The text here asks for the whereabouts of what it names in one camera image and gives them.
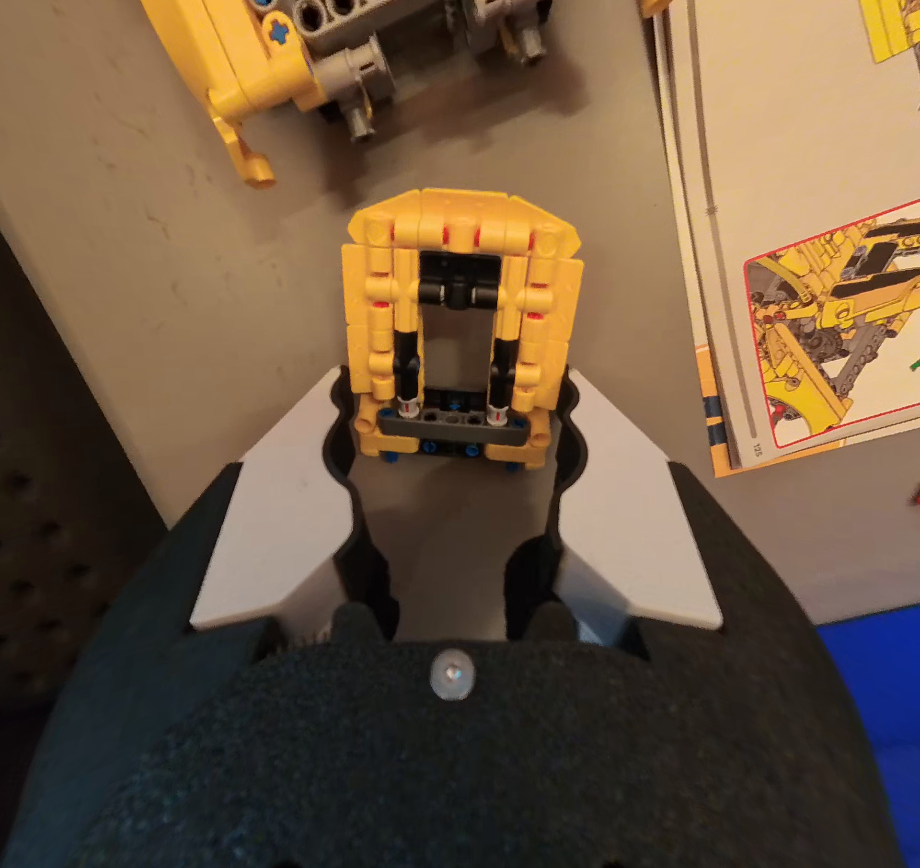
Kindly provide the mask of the grey desk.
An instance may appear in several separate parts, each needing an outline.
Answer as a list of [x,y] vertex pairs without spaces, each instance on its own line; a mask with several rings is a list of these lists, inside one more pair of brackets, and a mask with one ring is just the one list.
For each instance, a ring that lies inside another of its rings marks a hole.
[[547,58],[469,73],[351,143],[282,107],[243,183],[139,0],[2,0],[2,228],[167,522],[343,359],[354,210],[416,187],[572,223],[569,359],[707,485],[816,621],[918,602],[918,432],[715,479],[647,24],[557,0]]

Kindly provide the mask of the yellow brick model car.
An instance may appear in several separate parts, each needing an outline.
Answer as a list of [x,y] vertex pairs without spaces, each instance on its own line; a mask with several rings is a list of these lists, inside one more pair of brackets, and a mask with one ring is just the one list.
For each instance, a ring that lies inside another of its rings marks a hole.
[[238,176],[276,182],[243,138],[245,119],[279,105],[339,115],[351,139],[374,136],[374,106],[397,93],[386,57],[441,19],[482,55],[502,46],[522,65],[544,57],[553,0],[140,0],[161,44],[210,117]]

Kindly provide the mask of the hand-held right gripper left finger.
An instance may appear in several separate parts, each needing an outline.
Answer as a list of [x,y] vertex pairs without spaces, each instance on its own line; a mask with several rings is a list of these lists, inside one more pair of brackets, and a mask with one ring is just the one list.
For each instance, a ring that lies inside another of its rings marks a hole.
[[349,369],[331,368],[244,455],[191,612],[197,631],[268,617],[307,639],[356,602],[395,636],[389,566],[350,479],[354,414]]

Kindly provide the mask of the yellow brick roof frame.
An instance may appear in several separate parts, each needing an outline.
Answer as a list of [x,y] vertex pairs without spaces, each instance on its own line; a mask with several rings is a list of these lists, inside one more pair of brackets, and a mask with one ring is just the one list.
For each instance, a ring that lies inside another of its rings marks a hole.
[[[575,227],[516,195],[425,188],[358,210],[348,232],[341,272],[362,454],[541,469],[581,293]],[[427,382],[424,307],[489,315],[483,386]]]

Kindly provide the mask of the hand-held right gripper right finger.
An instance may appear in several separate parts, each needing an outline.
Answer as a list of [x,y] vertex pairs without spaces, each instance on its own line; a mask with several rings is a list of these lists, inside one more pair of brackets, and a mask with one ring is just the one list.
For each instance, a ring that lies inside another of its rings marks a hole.
[[512,553],[508,639],[558,601],[586,642],[623,642],[633,621],[718,631],[722,612],[665,453],[578,370],[557,406],[546,529]]

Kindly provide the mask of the instruction booklet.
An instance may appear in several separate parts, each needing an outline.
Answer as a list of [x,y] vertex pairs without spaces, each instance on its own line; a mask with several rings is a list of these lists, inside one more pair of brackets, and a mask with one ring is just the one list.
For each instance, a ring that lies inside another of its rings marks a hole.
[[918,428],[919,0],[671,0],[661,115],[715,475]]

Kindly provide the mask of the blue plastic bin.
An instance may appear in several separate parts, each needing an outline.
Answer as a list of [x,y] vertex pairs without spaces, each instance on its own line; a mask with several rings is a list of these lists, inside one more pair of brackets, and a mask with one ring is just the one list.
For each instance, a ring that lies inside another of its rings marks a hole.
[[919,865],[919,607],[818,627],[867,729],[907,866]]

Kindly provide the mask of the black perforated chair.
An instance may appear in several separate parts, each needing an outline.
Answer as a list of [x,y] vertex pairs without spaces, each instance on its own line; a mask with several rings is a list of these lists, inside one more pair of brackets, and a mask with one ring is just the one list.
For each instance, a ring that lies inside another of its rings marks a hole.
[[1,240],[1,703],[52,698],[166,526]]

